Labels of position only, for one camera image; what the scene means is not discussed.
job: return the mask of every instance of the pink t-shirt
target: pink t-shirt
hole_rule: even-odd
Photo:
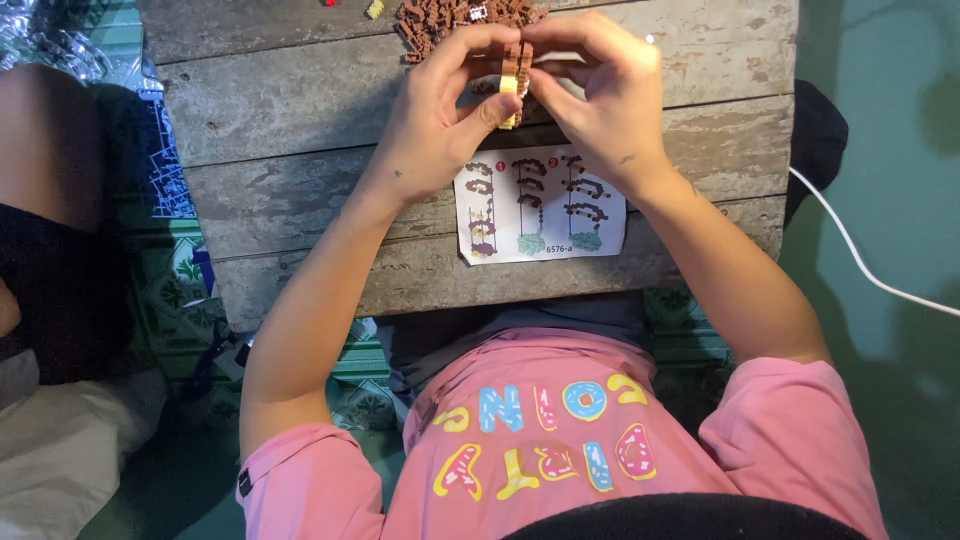
[[[568,509],[707,492],[799,504],[887,538],[867,447],[824,362],[756,358],[733,373],[694,440],[653,395],[642,351],[577,331],[505,331],[440,373],[404,427],[384,516],[353,438],[288,430],[244,464],[247,537],[501,538]]]

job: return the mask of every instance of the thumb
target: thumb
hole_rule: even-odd
[[[586,105],[577,96],[560,86],[560,83],[546,71],[531,67],[528,73],[530,91],[557,122],[569,124],[573,116]]]
[[[520,96],[513,93],[495,93],[477,106],[469,116],[457,124],[464,144],[476,148],[485,136],[506,122],[523,107]]]

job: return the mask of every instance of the forearm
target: forearm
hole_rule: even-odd
[[[324,388],[397,212],[393,203],[360,190],[350,195],[257,333],[246,399],[281,402]]]
[[[625,194],[677,262],[737,363],[758,356],[830,362],[816,314],[777,264],[672,167]]]

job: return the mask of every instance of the sleeve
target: sleeve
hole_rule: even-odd
[[[700,439],[744,495],[812,508],[887,538],[866,440],[843,381],[825,362],[745,362]]]
[[[307,424],[244,463],[236,500],[248,540],[373,540],[383,529],[380,476],[344,430]]]

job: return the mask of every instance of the plastic wrapper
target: plastic wrapper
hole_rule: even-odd
[[[67,0],[0,0],[0,69],[49,65],[83,83],[100,81],[110,62],[76,28]]]

